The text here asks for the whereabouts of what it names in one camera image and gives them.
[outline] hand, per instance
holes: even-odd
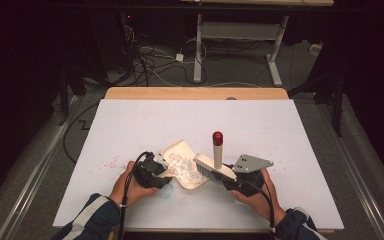
[[[121,204],[124,195],[124,184],[126,183],[127,176],[132,171],[135,162],[130,161],[127,164],[126,171],[120,175],[114,184],[113,190],[109,196],[114,200],[117,205]],[[144,188],[136,181],[135,177],[132,176],[130,181],[129,190],[127,192],[127,206],[132,206],[137,203],[143,197],[149,197],[154,195],[158,191],[157,188]]]
[[[270,195],[267,191],[267,187],[270,190],[273,202],[274,225],[276,226],[286,216],[286,212],[279,205],[279,201],[277,200],[276,188],[274,187],[274,184],[270,179],[270,175],[267,172],[267,169],[261,169],[261,174],[263,175],[265,182],[265,185],[261,188],[261,190],[263,190],[263,192],[267,194],[268,197],[270,197]],[[246,197],[242,193],[235,190],[231,191],[231,193],[236,198],[236,200],[249,205],[254,212],[270,221],[270,207],[263,195],[257,193],[251,197]]]

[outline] cable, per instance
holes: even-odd
[[[166,68],[166,69],[164,69],[164,70],[161,70],[161,71],[159,71],[159,72],[156,72],[155,74],[160,74],[160,73],[162,73],[162,72],[164,72],[164,71],[169,70],[170,68],[175,68],[175,67],[182,68],[182,69],[184,70],[184,72],[185,72],[185,78],[186,78],[186,80],[187,80],[187,79],[188,79],[188,75],[187,75],[187,72],[186,72],[186,68],[184,68],[184,67],[182,67],[182,66],[171,66],[171,67],[168,67],[168,68]]]
[[[68,132],[70,132],[70,129],[71,127],[74,125],[74,123],[77,122],[77,120],[79,120],[79,118],[85,114],[87,111],[89,111],[91,108],[95,107],[95,106],[98,106],[99,105],[99,102],[89,106],[88,108],[86,108],[85,110],[83,110],[71,123],[70,125],[68,126],[68,129],[67,131],[64,133],[64,136],[63,136],[63,139],[62,139],[62,146],[64,147],[64,152],[65,154],[67,155],[67,157],[70,159],[70,161],[72,161],[74,164],[77,163],[76,160],[74,160],[74,158],[70,155],[70,153],[68,152],[67,150],[67,146],[66,146],[66,139],[67,139],[67,135],[68,135]]]
[[[208,53],[211,51],[219,51],[219,52],[226,51],[224,53],[224,55],[222,57],[219,57],[219,58],[209,58],[208,54],[207,54],[207,59],[213,60],[213,61],[222,60],[234,52],[242,52],[242,51],[246,51],[246,50],[255,50],[258,47],[260,47],[260,45],[264,42],[261,40],[252,40],[251,45],[249,45],[247,47],[242,47],[242,46],[238,46],[238,44],[249,44],[250,41],[241,42],[241,41],[234,40],[234,41],[228,42],[225,39],[221,39],[221,41],[216,41],[216,40],[211,39],[211,38],[203,38],[203,40],[213,42],[213,43],[216,43],[216,44],[219,44],[219,45],[222,45],[225,47],[225,49],[211,48],[211,47],[209,47],[208,43],[205,43],[207,46],[207,52]]]
[[[273,202],[272,202],[272,198],[271,198],[271,194],[270,194],[270,190],[269,190],[269,187],[267,186],[266,183],[263,183],[263,185],[266,185],[266,188],[267,188],[267,191],[269,193],[269,196],[267,196],[267,194],[261,190],[261,188],[257,187],[255,184],[249,182],[249,181],[242,181],[242,183],[245,183],[245,184],[248,184],[249,186],[255,188],[256,190],[258,190],[258,192],[261,193],[261,195],[263,195],[263,197],[266,199],[267,201],[267,204],[269,205],[269,208],[270,208],[270,219],[269,219],[269,222],[270,222],[270,237],[273,239],[274,236],[273,234],[275,233],[275,226],[274,226],[274,210],[273,210]]]
[[[305,5],[307,5],[307,9],[310,7],[306,1],[301,0],[301,2],[303,2]]]
[[[171,87],[180,87],[180,86],[177,86],[177,85],[174,85],[174,84],[171,84],[171,83],[168,83],[166,82],[164,79],[162,79],[160,77],[160,75],[158,75],[156,72],[154,72],[154,70],[152,69],[148,69],[150,72],[152,72],[155,76],[157,76],[163,83],[167,84],[168,86],[171,86]]]
[[[186,44],[193,42],[193,41],[198,42],[199,44],[201,44],[204,47],[204,57],[201,58],[201,61],[204,60],[205,57],[207,56],[207,48],[205,47],[204,43],[193,38],[193,39],[189,39],[188,41],[186,41],[183,46],[186,47]]]
[[[164,52],[164,51],[162,51],[162,50],[156,49],[156,48],[154,48],[154,47],[152,47],[152,48],[150,48],[150,47],[139,47],[139,50],[142,49],[142,48],[144,48],[144,49],[152,49],[152,51],[151,51],[150,53],[145,54],[145,55],[150,55],[150,54],[153,53],[154,51],[157,51],[157,52],[164,53],[164,55],[163,55],[163,56],[152,55],[153,57],[168,57],[168,58],[174,59],[174,57],[170,56],[168,53],[166,53],[166,52]]]
[[[226,83],[218,83],[218,84],[213,84],[213,85],[208,85],[208,86],[203,86],[203,87],[217,87],[217,86],[223,86],[223,85],[229,85],[229,84],[242,84],[242,85],[248,85],[256,88],[261,88],[258,85],[252,84],[252,83],[244,83],[244,82],[226,82]]]
[[[171,61],[171,62],[165,63],[163,65],[154,66],[154,68],[165,67],[165,66],[168,66],[168,65],[171,65],[171,64],[174,64],[174,63],[179,63],[179,62],[178,61]]]
[[[123,193],[123,199],[121,201],[121,206],[120,206],[120,225],[118,226],[118,234],[117,234],[117,239],[121,240],[123,239],[124,236],[124,219],[126,217],[126,208],[127,208],[127,192],[129,191],[129,186],[130,182],[132,181],[133,178],[133,173],[136,169],[136,166],[139,162],[139,160],[144,156],[149,154],[149,152],[143,152],[139,155],[139,157],[136,159],[132,170],[129,172],[127,175],[126,181],[124,182],[124,193]]]
[[[132,41],[131,41],[130,47],[129,47],[129,49],[127,49],[129,51],[133,47],[133,42],[135,41],[135,32],[133,31],[133,29],[131,27],[129,27],[127,25],[124,25],[123,27],[125,27],[125,28],[130,30],[129,31],[129,35],[127,36],[126,42],[129,42],[130,36],[132,36]]]
[[[140,57],[138,57],[137,60],[140,62],[140,64],[138,64],[138,65],[141,65],[141,66],[142,66],[142,69],[143,69],[143,71],[142,71],[142,73],[139,75],[139,77],[142,76],[142,75],[145,75],[145,80],[143,80],[143,81],[141,81],[141,82],[139,82],[139,78],[136,79],[136,80],[137,80],[137,84],[141,84],[142,82],[146,82],[145,87],[147,87],[147,86],[149,85],[149,76],[148,76],[148,71],[147,71],[147,64],[146,64],[145,61],[144,61],[142,58],[140,58]]]

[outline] floor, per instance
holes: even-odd
[[[283,87],[289,90],[304,83],[317,57],[309,53],[311,44],[302,42],[294,46],[282,45],[276,60]],[[235,41],[226,44],[209,42],[203,62],[206,81],[199,86],[218,87],[274,87],[263,59],[272,47],[270,42]],[[143,45],[140,50],[154,65],[153,75],[139,80],[133,77],[121,85],[148,86],[194,86],[189,83],[193,66],[187,63],[168,64],[178,52],[163,45]],[[185,62],[193,61],[186,54]],[[137,75],[141,66],[136,65]],[[120,74],[109,73],[110,80]],[[93,120],[95,108],[82,111],[98,102],[106,89],[91,79],[85,79],[87,94],[71,98],[68,123],[59,125],[58,99],[55,114],[43,126],[24,150],[0,189],[0,239],[49,239],[57,229],[52,228],[58,206],[70,179],[75,164],[70,161],[79,156],[87,137],[87,127]],[[331,106],[316,105],[311,93],[293,97],[313,150],[318,158],[326,181],[333,194],[345,225],[342,231],[324,234],[329,239],[384,239],[384,167],[371,147],[364,130],[355,118],[344,96],[342,133],[338,138],[330,126]],[[66,137],[66,150],[62,134]],[[42,166],[42,177],[37,177]],[[23,207],[16,205],[20,193],[30,193]],[[126,239],[261,239],[260,235],[211,235],[211,234],[127,234]]]

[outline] sleeve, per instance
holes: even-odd
[[[302,208],[286,211],[286,216],[276,226],[275,236],[284,240],[326,240]]]
[[[120,222],[119,215],[120,210],[114,201],[95,193],[79,215],[52,239],[108,239],[112,227]]]

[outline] person's left hand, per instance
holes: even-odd
[[[120,175],[114,184],[113,190],[109,196],[117,205],[121,204],[124,195],[124,184],[126,183],[127,176],[132,171],[135,162],[130,161],[127,164],[126,171]],[[154,195],[158,188],[144,188],[132,177],[130,181],[129,190],[127,192],[127,206],[132,206],[137,203],[141,198]]]

